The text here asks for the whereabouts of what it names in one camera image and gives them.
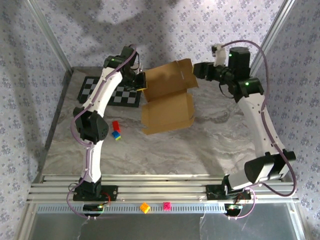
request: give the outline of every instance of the small cube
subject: small cube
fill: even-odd
[[[171,202],[164,202],[163,203],[163,210],[164,211],[171,211]]]
[[[144,202],[140,206],[140,210],[146,214],[147,212],[149,212],[150,206]]]
[[[113,126],[113,131],[117,131],[118,133],[121,133],[118,121],[113,121],[112,126]]]
[[[112,133],[112,136],[114,137],[115,140],[119,140],[121,138],[121,135],[118,131],[114,131]]]

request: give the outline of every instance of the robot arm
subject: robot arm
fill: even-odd
[[[82,107],[73,110],[73,116],[77,116],[77,131],[87,147],[79,186],[75,191],[86,200],[99,199],[101,196],[101,148],[109,131],[103,116],[114,90],[121,82],[127,90],[146,88],[146,77],[144,72],[140,72],[140,63],[132,69],[136,56],[136,51],[130,46],[125,46],[121,55],[109,56],[92,94]]]
[[[262,105],[265,100],[263,87],[256,77],[250,77],[250,52],[246,47],[233,47],[229,52],[228,66],[223,63],[226,60],[225,49],[221,45],[212,47],[212,55],[215,62],[201,62],[193,67],[193,74],[207,81],[218,81],[220,85],[227,85],[228,91],[233,95],[235,102],[244,113],[248,127],[253,132],[256,158],[247,161],[244,169],[226,175],[221,187],[226,195],[242,191],[258,182],[282,179],[289,168],[274,145],[282,150],[284,156],[291,164],[296,160],[293,151],[286,151],[280,141],[267,108],[263,109],[265,124],[275,139],[272,142],[267,128],[262,120]]]

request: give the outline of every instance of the metal bracket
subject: metal bracket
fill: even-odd
[[[78,202],[107,202],[116,201],[118,196],[118,186],[102,185],[100,195],[97,197],[83,193],[79,188],[76,188],[73,194],[73,201]]]
[[[240,195],[239,200],[251,200],[250,191],[235,191],[229,192],[226,195],[226,191],[223,186],[220,185],[206,185],[205,186],[206,199],[208,201],[212,200],[232,200],[237,199],[237,196]]]

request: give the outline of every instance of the patterned wall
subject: patterned wall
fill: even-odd
[[[320,1],[297,1],[267,55],[269,112],[288,149],[298,194],[315,239],[320,239]],[[257,76],[265,78],[261,67]]]
[[[0,239],[12,239],[44,159],[65,71],[23,1],[0,3]]]
[[[211,60],[209,46],[215,43],[247,39],[260,44],[282,2],[38,1],[72,66],[101,66],[110,54],[135,43],[147,68],[182,58]]]

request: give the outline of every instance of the checkerboard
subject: checkerboard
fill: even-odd
[[[100,77],[86,76],[80,92],[78,94],[78,101],[84,104],[90,95],[93,93]],[[138,108],[140,103],[141,91],[127,91],[122,83],[120,83],[108,102],[109,106],[122,106]]]

